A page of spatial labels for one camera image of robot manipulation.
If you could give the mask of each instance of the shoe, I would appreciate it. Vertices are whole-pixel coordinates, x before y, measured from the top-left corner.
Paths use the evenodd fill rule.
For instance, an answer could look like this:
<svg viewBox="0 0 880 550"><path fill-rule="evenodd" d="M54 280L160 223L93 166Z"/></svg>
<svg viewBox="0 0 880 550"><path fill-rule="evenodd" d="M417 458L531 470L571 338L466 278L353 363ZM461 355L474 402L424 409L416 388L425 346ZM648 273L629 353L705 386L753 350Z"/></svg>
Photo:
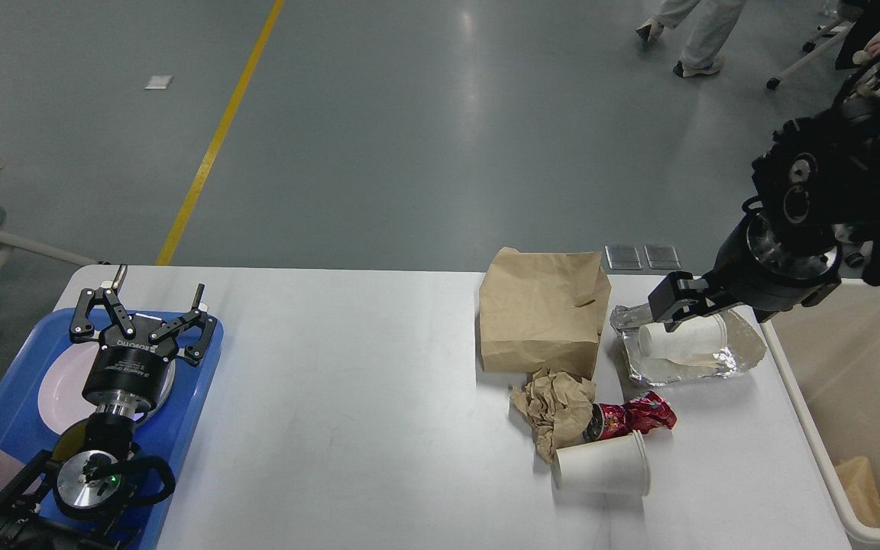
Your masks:
<svg viewBox="0 0 880 550"><path fill-rule="evenodd" d="M659 24L654 18L649 18L636 28L636 35L645 42L656 41L662 32L664 32L664 25Z"/></svg>
<svg viewBox="0 0 880 550"><path fill-rule="evenodd" d="M712 65L703 66L701 69L692 69L690 66L684 66L682 62L678 62L678 65L674 67L674 73L681 78L691 78L692 76L712 76L712 74L718 73L722 70L722 67L726 65L726 58L722 56L715 56L715 60L713 60Z"/></svg>

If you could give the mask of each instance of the crumpled foil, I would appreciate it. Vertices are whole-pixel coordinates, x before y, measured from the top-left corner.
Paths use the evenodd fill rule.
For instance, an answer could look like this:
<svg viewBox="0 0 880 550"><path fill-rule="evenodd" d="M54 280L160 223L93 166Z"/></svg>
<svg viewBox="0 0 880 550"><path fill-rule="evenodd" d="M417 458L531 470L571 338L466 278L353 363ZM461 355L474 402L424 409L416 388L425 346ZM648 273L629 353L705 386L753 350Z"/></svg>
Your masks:
<svg viewBox="0 0 880 550"><path fill-rule="evenodd" d="M707 357L707 361L681 364L667 359L645 357L640 352L640 327L653 322L650 306L616 306L610 326L620 335L629 363L629 378L639 386L663 387L681 380L731 378L758 365L767 347L755 329L738 313L729 309L719 313L726 322L726 347Z"/></svg>

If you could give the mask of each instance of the gray floor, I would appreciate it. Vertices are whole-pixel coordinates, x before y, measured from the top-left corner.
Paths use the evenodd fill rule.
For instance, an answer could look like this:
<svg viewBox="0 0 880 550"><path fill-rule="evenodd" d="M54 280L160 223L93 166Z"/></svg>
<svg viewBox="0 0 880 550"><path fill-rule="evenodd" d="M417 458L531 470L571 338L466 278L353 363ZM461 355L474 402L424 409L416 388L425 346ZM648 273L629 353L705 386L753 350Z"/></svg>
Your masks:
<svg viewBox="0 0 880 550"><path fill-rule="evenodd" d="M485 271L502 246L675 244L705 271L751 160L846 74L765 90L822 18L750 0L726 70L675 78L694 22L643 48L655 4L287 0L173 263ZM7 229L152 264L270 8L0 1ZM7 266L0 373L74 269Z"/></svg>

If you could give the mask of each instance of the blue tray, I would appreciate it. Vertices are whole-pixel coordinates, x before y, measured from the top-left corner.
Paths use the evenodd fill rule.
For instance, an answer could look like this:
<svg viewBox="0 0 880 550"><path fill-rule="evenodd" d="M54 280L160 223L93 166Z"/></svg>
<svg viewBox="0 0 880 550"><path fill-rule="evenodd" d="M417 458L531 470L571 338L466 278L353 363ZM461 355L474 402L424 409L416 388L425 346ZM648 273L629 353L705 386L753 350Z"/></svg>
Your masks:
<svg viewBox="0 0 880 550"><path fill-rule="evenodd" d="M158 311L142 313L162 319L173 319L179 315ZM72 317L72 309L61 309L53 311L36 323L0 383L0 449L22 462L31 460L41 449L52 449L60 438L43 424L39 417L37 398L39 384L42 383L46 371L60 353L70 347L68 331ZM107 327L111 324L107 312L102 310L93 311L90 320L95 327ZM142 452L161 456L167 461L179 484L185 483L185 477L181 474L182 463L189 450L189 443L192 442L202 404L205 403L206 391L209 390L219 363L223 341L221 325L217 323L209 350L198 368L193 368L182 360L176 361L175 380L167 400L157 414L140 425L135 432L135 441L141 446ZM182 335L178 338L179 347L195 344L198 340L197 334L198 331L192 331L191 335ZM158 491L158 487L160 482L157 477L150 474L139 494L152 494ZM132 548L151 550L156 546L169 504L171 498L154 506L125 512L120 523L141 529ZM43 499L40 515L67 525L84 526L84 523L70 521L64 516L53 503L52 494Z"/></svg>

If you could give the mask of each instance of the yellow floor line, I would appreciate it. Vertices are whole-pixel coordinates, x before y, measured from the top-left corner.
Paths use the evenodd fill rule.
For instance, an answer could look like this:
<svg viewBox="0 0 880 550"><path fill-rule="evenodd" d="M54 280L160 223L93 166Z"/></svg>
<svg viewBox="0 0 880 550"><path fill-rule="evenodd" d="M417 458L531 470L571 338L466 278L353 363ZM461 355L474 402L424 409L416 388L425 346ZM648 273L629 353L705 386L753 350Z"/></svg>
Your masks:
<svg viewBox="0 0 880 550"><path fill-rule="evenodd" d="M267 15L267 21L264 22L263 28L260 29L260 35L257 36L254 51L251 51L251 56L247 59L247 66L244 66L244 72L240 75L240 81L237 82L237 87L233 90L233 95L230 96L230 103L226 105L226 111L223 111L223 119L220 119L219 125L216 126L216 133L212 135L209 149L206 150L205 156L202 157L202 164L199 165L199 170L196 171L196 178L192 179L189 192L186 193L186 198L182 201L181 208L179 208L179 213L175 216L175 222L172 223L172 228L168 231L168 236L165 237L165 243L161 246L161 252L158 253L157 260L154 261L156 265L168 265L172 261L175 248L179 246L182 233L185 232L186 225L189 224L189 217L192 216L193 209L196 209L199 194L202 193L206 178L209 177L209 171L212 170L212 165L216 162L219 148L222 147L223 140L226 139L226 133L230 130L231 123L233 123L233 117L237 114L237 109L240 108L240 102L244 98L249 83L251 83L251 78L254 77L256 63L260 59L260 53L263 53L264 46L267 45L267 39L270 38L273 23L277 21L277 15L280 14L280 8L282 7L283 0L273 1L273 7L270 10L270 14Z"/></svg>

